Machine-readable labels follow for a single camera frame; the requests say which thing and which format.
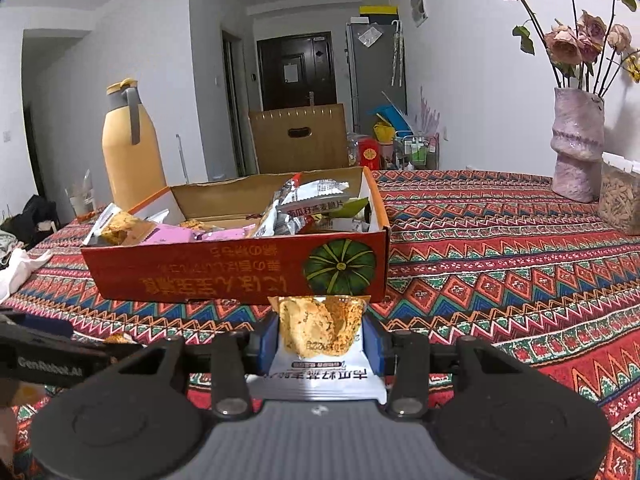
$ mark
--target gray ribbed surface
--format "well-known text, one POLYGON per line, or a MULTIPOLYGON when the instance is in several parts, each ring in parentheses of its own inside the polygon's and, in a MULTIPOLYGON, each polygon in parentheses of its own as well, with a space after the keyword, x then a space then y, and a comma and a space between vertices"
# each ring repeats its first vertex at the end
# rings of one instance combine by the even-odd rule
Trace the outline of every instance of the gray ribbed surface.
POLYGON ((423 427, 385 418, 373 401, 267 402, 251 420, 219 425, 197 457, 168 477, 301 478, 472 480, 440 454, 423 427))

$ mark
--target flower stem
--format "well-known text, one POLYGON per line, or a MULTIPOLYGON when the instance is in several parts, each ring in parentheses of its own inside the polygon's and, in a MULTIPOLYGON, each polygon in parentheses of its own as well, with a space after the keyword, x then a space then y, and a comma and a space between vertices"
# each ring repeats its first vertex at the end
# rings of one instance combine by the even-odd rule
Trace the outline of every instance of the flower stem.
POLYGON ((531 10, 531 7, 529 7, 529 4, 527 3, 527 1, 526 0, 520 0, 520 1, 524 5, 524 8, 527 9, 527 12, 531 17, 531 21, 533 22, 533 26, 534 26, 533 28, 536 29, 536 32, 540 37, 540 41, 542 41, 542 47, 545 49, 546 55, 549 57, 551 68, 554 71, 554 76, 556 76, 556 82, 558 83, 558 88, 562 88, 562 83, 560 82, 560 78, 558 77, 558 69, 554 66, 553 60, 551 59, 551 54, 549 54, 549 51, 546 49, 545 35, 542 31, 542 27, 540 27, 540 22, 538 21, 538 19, 536 18, 536 15, 531 10))
POLYGON ((598 92, 598 95, 600 97, 602 97, 602 91, 604 90, 604 85, 606 85, 606 83, 607 83, 607 77, 609 77, 609 73, 611 72, 611 67, 612 66, 613 66, 613 56, 611 56, 611 59, 609 60, 609 66, 607 67, 607 71, 605 72, 604 78, 602 78, 602 87, 600 88, 600 92, 598 92))
POLYGON ((640 53, 640 50, 636 50, 634 52, 632 52, 631 54, 629 54, 628 56, 625 57, 625 59, 622 59, 622 54, 620 54, 620 63, 616 63, 616 65, 618 66, 618 69, 616 70, 616 73, 613 75, 613 77, 611 78, 611 81, 609 81, 609 85, 607 86, 607 88, 605 89, 604 92, 602 92, 602 94, 600 95, 600 97, 604 97, 604 95, 607 93, 607 91, 609 91, 609 88, 611 88, 611 85, 613 84, 613 82, 616 80, 616 77, 618 76, 618 72, 620 72, 621 68, 624 68, 623 65, 625 63, 625 61, 627 59, 629 59, 631 56, 635 56, 636 54, 640 53))
MULTIPOLYGON (((572 6, 574 6, 574 23, 575 23, 575 37, 578 37, 578 13, 575 10, 575 0, 571 0, 572 6)), ((580 64, 580 79, 578 79, 578 88, 582 89, 582 78, 584 76, 584 64, 580 64)))
POLYGON ((600 80, 600 73, 602 72, 602 64, 604 63, 604 49, 607 47, 607 39, 609 38, 609 33, 611 32, 611 27, 613 27, 613 20, 616 18, 616 0, 613 0, 613 5, 611 6, 611 21, 609 22, 609 28, 607 29, 607 33, 604 36, 604 44, 602 46, 602 57, 600 58, 600 66, 598 68, 598 75, 596 77, 596 84, 593 86, 593 93, 597 92, 598 82, 600 80))

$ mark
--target green snack packet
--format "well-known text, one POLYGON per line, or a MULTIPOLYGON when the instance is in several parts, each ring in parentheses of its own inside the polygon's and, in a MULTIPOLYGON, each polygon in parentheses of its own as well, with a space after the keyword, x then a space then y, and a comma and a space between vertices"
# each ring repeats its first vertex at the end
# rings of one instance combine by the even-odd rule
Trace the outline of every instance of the green snack packet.
POLYGON ((352 198, 338 211, 327 213, 329 218, 354 218, 369 203, 368 197, 352 198))

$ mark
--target table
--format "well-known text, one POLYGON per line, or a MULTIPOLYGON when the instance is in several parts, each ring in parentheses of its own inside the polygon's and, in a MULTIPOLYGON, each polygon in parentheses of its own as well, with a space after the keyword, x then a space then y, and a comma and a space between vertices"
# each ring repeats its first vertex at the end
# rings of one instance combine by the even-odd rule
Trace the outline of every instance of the table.
MULTIPOLYGON (((596 205, 566 200, 550 179, 471 171, 378 172, 392 224, 384 303, 373 313, 389 330, 451 343, 471 334, 539 368, 596 402, 612 426, 599 479, 640 474, 640 237, 600 221, 596 205)), ((148 344, 179 332, 204 343, 216 331, 251 328, 268 306, 218 300, 189 304, 104 300, 79 245, 88 226, 71 224, 32 253, 54 256, 4 306, 61 317, 78 333, 126 330, 148 344)), ((452 395, 433 376, 431 405, 452 395)), ((190 398, 206 406, 208 377, 190 398)), ((19 410, 16 470, 31 465, 28 426, 38 406, 19 410)))

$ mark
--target metal screw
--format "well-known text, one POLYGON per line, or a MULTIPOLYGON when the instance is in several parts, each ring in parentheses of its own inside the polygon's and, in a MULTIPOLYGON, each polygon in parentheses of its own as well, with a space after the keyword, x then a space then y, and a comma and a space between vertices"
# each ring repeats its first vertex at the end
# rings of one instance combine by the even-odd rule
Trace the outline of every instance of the metal screw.
POLYGON ((216 411, 222 415, 240 415, 247 409, 247 403, 239 397, 227 397, 216 404, 216 411))
POLYGON ((403 397, 391 403, 391 409, 398 415, 415 415, 420 412, 424 405, 413 397, 403 397))

